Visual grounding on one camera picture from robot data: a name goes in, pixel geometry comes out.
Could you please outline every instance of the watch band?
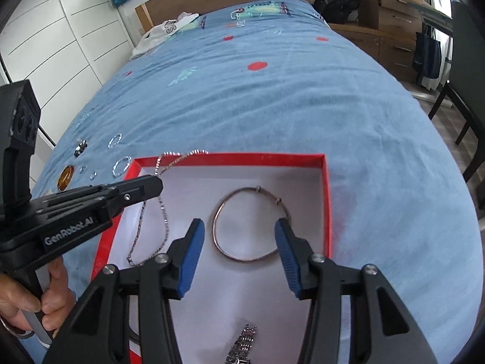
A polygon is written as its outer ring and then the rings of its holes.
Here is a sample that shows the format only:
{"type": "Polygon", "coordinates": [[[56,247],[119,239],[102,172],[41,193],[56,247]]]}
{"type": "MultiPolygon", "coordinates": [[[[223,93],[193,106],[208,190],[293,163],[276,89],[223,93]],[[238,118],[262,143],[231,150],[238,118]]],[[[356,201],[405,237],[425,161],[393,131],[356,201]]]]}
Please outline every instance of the watch band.
{"type": "Polygon", "coordinates": [[[231,350],[226,357],[225,364],[251,364],[251,360],[247,358],[251,344],[256,335],[256,326],[246,324],[231,350]]]}

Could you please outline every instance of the bag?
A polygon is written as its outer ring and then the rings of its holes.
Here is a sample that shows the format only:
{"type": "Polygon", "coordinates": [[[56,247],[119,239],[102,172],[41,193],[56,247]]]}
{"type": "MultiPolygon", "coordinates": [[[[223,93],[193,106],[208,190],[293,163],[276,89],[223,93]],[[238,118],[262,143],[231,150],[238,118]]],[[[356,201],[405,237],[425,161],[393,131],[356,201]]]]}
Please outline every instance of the bag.
{"type": "Polygon", "coordinates": [[[425,33],[416,33],[416,50],[413,68],[419,78],[437,79],[441,69],[441,43],[432,37],[432,28],[427,26],[425,33]]]}
{"type": "Polygon", "coordinates": [[[358,9],[360,0],[315,0],[313,7],[328,23],[344,24],[351,12],[358,9]]]}

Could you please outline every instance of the wooden dresser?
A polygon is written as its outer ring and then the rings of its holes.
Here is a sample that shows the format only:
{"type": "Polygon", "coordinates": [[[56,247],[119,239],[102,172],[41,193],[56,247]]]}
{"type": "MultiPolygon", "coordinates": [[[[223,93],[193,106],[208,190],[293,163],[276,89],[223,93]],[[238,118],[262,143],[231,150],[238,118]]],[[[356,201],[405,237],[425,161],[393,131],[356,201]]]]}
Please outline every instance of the wooden dresser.
{"type": "Polygon", "coordinates": [[[397,80],[416,81],[412,68],[416,33],[423,23],[419,12],[408,2],[421,0],[361,0],[358,25],[330,27],[352,41],[387,69],[397,80]]]}
{"type": "Polygon", "coordinates": [[[417,73],[412,67],[416,47],[414,40],[358,25],[329,25],[379,62],[397,80],[416,81],[417,73]]]}

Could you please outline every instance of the blue gripper pad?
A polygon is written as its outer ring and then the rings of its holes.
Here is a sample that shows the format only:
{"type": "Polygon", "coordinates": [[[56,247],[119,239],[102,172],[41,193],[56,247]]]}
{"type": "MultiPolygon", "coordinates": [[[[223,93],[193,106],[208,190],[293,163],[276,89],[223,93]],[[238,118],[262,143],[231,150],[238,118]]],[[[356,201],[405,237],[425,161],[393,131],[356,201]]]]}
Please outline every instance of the blue gripper pad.
{"type": "Polygon", "coordinates": [[[288,235],[285,232],[284,223],[287,224],[286,219],[280,219],[275,224],[275,239],[276,246],[278,246],[279,256],[285,269],[286,281],[289,289],[295,293],[297,298],[300,298],[302,291],[302,284],[300,279],[300,265],[297,262],[296,256],[293,253],[292,246],[288,241],[288,235]]]}
{"type": "Polygon", "coordinates": [[[193,275],[196,273],[197,263],[199,261],[202,245],[204,244],[205,228],[204,222],[200,219],[194,219],[186,236],[193,232],[193,236],[184,259],[180,264],[180,277],[177,293],[182,298],[187,293],[192,284],[193,275]]]}

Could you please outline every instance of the human hand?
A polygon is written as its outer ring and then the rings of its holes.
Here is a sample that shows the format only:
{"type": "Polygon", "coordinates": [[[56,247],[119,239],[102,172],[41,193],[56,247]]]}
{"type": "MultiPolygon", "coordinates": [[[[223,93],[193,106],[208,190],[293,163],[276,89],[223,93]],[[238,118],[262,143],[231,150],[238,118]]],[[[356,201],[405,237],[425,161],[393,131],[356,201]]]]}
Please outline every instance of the human hand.
{"type": "Polygon", "coordinates": [[[62,257],[50,262],[48,271],[50,284],[40,301],[20,283],[6,274],[0,274],[0,315],[12,326],[31,330],[19,309],[30,312],[39,312],[42,309],[45,313],[42,325],[47,331],[56,330],[54,336],[57,334],[57,330],[74,307],[75,297],[67,286],[67,270],[62,257]]]}

